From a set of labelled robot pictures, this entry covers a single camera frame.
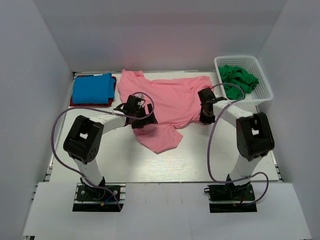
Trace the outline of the pink t shirt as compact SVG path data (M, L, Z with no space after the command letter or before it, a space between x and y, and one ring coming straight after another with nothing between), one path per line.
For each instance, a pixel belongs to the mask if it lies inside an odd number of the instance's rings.
M156 154L176 148L183 136L179 129L200 121L201 101L198 92L212 87L208 76L149 80L142 71L123 70L117 84L119 97L126 102L136 92L148 95L154 103L157 124L134 129L137 141Z

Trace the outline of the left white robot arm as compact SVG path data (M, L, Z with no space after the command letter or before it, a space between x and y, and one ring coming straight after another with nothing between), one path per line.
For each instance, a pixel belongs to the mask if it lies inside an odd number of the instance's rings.
M112 111L96 110L103 115L92 118L77 116L64 140L64 151L76 163L81 181L89 186L88 193L96 200L103 198L106 193L105 179L96 161L102 136L128 125L140 129L158 123L154 114L154 101L151 99L150 103L146 103L141 98L142 94L136 92L129 95L125 103Z

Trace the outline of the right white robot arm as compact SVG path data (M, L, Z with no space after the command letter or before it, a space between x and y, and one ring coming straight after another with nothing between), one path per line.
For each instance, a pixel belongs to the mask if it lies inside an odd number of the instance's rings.
M254 173L254 170L258 163L275 147L268 117L263 112L252 113L243 110L236 105L239 100L230 102L225 97L216 97L212 87L200 90L198 96L201 105L200 123L213 124L206 153L209 177L217 184L228 184L225 187L226 195L236 200L244 193L243 185L248 184L251 178L264 174L263 172ZM220 119L228 122L236 129L238 158L226 180L216 179L210 166L211 144Z

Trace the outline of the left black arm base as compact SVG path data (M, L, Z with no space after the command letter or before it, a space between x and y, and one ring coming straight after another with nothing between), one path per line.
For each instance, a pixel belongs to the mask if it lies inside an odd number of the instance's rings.
M106 184L117 198L120 208L124 206L126 196L126 185L124 183ZM119 213L121 209L112 194L103 189L93 192L92 189L82 183L78 183L75 189L73 212L97 212L97 213Z

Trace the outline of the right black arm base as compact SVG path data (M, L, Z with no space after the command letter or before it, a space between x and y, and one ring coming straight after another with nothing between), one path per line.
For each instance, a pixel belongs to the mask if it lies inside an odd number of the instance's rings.
M208 195L210 213L256 213L256 200L253 186L232 189L227 184L212 184L204 188Z

